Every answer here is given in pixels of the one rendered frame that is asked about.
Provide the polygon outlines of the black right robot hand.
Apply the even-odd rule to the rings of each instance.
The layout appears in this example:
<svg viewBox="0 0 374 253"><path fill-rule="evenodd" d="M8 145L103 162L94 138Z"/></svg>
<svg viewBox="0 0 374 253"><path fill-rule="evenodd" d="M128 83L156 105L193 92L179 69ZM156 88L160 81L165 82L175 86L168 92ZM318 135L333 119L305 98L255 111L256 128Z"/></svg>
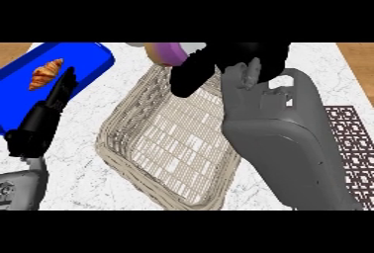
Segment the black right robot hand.
<svg viewBox="0 0 374 253"><path fill-rule="evenodd" d="M215 74L237 63L249 64L261 59L259 83L273 80L286 69L290 42L209 42L172 69L172 92L188 98Z"/></svg>

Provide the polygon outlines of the purple can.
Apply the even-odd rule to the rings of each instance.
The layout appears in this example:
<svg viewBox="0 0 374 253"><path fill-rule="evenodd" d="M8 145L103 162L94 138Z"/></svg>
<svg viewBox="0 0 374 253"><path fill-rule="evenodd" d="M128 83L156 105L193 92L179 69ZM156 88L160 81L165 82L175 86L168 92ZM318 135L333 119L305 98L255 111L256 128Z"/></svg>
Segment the purple can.
<svg viewBox="0 0 374 253"><path fill-rule="evenodd" d="M178 42L147 42L145 50L151 60L166 66L181 66L188 54Z"/></svg>

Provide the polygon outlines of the brown patterned placemat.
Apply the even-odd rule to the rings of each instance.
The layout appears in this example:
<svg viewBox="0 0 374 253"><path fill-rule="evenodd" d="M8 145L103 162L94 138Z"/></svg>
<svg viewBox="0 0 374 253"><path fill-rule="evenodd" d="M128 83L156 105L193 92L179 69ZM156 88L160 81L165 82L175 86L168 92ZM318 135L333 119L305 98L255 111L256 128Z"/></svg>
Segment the brown patterned placemat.
<svg viewBox="0 0 374 253"><path fill-rule="evenodd" d="M346 188L374 211L374 142L352 106L324 107L345 168Z"/></svg>

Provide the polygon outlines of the orange croissant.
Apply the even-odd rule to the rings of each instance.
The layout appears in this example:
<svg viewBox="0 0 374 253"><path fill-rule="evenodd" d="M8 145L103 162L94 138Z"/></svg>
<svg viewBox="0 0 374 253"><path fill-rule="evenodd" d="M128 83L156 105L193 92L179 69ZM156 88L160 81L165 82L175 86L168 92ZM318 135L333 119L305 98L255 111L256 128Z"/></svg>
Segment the orange croissant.
<svg viewBox="0 0 374 253"><path fill-rule="evenodd" d="M43 66L40 66L33 72L33 79L30 83L30 90L36 90L46 86L52 80L58 77L60 71L63 69L64 59L58 58L49 61Z"/></svg>

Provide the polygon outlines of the blue tray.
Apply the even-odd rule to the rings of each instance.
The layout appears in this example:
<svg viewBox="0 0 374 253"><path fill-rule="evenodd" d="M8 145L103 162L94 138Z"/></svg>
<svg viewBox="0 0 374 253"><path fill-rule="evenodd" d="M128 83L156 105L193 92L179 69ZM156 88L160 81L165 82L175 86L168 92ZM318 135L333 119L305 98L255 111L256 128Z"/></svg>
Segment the blue tray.
<svg viewBox="0 0 374 253"><path fill-rule="evenodd" d="M60 76L74 67L77 87L85 89L114 64L111 50L98 42L45 42L0 69L0 135L20 126L35 104L48 99L57 80L42 89L30 90L35 70L63 59Z"/></svg>

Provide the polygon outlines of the beige wicker basket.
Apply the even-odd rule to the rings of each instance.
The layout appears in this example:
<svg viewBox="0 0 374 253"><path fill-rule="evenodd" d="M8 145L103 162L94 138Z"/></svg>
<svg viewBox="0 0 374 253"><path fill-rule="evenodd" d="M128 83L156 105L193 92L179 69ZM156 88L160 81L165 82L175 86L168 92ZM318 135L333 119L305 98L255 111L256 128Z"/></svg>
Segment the beige wicker basket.
<svg viewBox="0 0 374 253"><path fill-rule="evenodd" d="M221 75L188 98L154 65L106 120L95 149L106 164L168 210L219 210L242 157L221 132Z"/></svg>

